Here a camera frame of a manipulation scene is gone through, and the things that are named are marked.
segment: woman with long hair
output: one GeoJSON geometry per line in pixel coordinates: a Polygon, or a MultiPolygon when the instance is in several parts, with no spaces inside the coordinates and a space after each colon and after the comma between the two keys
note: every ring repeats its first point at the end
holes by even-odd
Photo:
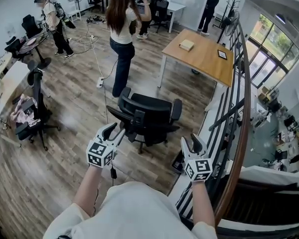
{"type": "Polygon", "coordinates": [[[113,97],[119,97],[128,81],[131,60],[135,55],[130,25],[151,20],[148,0],[143,0],[145,13],[140,14],[135,0],[111,0],[107,9],[106,20],[111,30],[110,46],[118,54],[113,97]]]}

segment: blue jeans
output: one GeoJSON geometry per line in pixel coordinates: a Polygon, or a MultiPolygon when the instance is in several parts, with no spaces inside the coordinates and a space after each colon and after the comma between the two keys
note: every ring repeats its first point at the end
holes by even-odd
{"type": "Polygon", "coordinates": [[[128,82],[131,60],[135,56],[135,48],[132,42],[129,44],[120,44],[112,38],[110,38],[110,46],[119,56],[112,91],[113,97],[117,98],[128,82]]]}

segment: long brown hair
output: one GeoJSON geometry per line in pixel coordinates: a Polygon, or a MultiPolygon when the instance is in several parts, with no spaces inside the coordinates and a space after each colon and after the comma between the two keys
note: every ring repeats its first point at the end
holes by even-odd
{"type": "Polygon", "coordinates": [[[128,6],[135,12],[139,21],[141,20],[140,13],[137,9],[135,0],[111,0],[110,6],[106,12],[106,21],[109,28],[115,31],[118,35],[121,33],[126,21],[126,9],[128,6]]]}

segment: pink cloth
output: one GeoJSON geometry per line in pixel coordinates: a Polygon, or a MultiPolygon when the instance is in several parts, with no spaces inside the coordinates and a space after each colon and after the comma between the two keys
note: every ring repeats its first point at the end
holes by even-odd
{"type": "Polygon", "coordinates": [[[36,104],[36,101],[34,98],[31,98],[31,97],[28,97],[24,94],[22,94],[20,96],[20,100],[19,102],[17,103],[15,109],[14,109],[14,112],[11,113],[10,115],[10,118],[12,121],[14,122],[17,122],[17,123],[25,123],[25,122],[28,122],[29,126],[34,126],[36,125],[38,122],[40,122],[40,119],[34,119],[34,113],[31,113],[29,116],[26,115],[23,110],[22,110],[22,107],[21,105],[23,103],[25,103],[26,101],[32,99],[35,107],[37,107],[37,104],[36,104]]]}

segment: book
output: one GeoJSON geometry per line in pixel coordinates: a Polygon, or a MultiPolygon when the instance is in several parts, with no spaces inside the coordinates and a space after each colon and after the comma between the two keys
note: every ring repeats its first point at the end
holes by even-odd
{"type": "Polygon", "coordinates": [[[189,40],[183,40],[179,46],[184,50],[190,51],[194,47],[194,43],[189,40]]]}

